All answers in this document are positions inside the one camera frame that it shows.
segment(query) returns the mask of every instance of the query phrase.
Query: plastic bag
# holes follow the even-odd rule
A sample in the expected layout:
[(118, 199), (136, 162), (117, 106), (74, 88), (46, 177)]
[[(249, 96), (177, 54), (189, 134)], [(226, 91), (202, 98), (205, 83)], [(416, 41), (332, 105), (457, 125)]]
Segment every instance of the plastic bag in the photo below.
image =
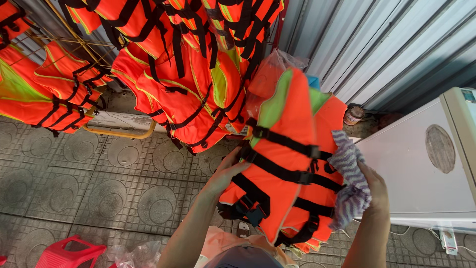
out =
[(118, 268), (155, 268), (160, 258), (160, 241), (149, 241), (138, 245), (132, 252), (125, 246), (113, 245), (108, 248), (109, 260)]
[(258, 70), (251, 80), (247, 94), (245, 108), (248, 115), (258, 118), (259, 107), (263, 101), (271, 98), (276, 84), (282, 73), (289, 67), (304, 69), (309, 59), (295, 58), (279, 49), (261, 61)]

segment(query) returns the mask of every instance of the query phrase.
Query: rag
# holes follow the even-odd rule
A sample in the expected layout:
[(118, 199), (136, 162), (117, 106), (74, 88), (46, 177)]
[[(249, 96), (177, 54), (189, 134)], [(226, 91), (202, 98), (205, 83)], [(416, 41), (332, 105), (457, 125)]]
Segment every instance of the rag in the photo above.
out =
[(332, 137), (338, 148), (327, 161), (342, 175), (347, 185), (337, 194), (334, 218), (329, 225), (331, 229), (338, 230), (345, 228), (355, 216), (362, 215), (372, 196), (367, 180), (357, 165), (357, 161), (365, 164), (360, 150), (342, 130), (333, 130)]

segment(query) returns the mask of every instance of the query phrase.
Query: paint can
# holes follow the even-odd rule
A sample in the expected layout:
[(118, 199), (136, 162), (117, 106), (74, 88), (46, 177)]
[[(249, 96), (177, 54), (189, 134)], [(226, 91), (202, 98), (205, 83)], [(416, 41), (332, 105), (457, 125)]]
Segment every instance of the paint can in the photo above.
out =
[(354, 106), (350, 109), (347, 109), (344, 114), (344, 123), (347, 125), (355, 125), (360, 119), (364, 118), (365, 111), (359, 106)]

